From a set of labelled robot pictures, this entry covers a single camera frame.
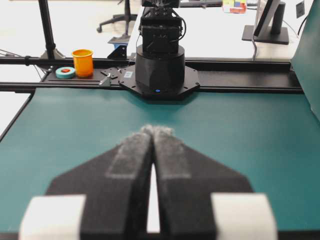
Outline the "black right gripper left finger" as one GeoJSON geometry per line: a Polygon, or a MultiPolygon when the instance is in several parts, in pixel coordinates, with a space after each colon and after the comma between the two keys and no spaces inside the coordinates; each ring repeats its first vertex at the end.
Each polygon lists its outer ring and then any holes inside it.
{"type": "Polygon", "coordinates": [[[146,227],[152,137],[137,132],[56,176],[22,218],[21,240],[124,240],[146,227]]]}

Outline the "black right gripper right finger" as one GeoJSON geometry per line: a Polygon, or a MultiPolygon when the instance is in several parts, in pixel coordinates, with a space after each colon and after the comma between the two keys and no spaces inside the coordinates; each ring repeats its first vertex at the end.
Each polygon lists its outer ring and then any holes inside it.
{"type": "Polygon", "coordinates": [[[275,240],[267,196],[247,177],[188,147],[167,127],[151,129],[161,228],[174,240],[275,240]]]}

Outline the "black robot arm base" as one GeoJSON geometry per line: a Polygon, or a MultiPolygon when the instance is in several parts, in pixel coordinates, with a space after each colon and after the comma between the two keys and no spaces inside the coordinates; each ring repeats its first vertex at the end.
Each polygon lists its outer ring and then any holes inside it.
{"type": "Polygon", "coordinates": [[[178,0],[143,0],[135,64],[122,70],[119,85],[144,98],[173,100],[200,87],[197,70],[186,66],[185,20],[175,12],[178,0]]]}

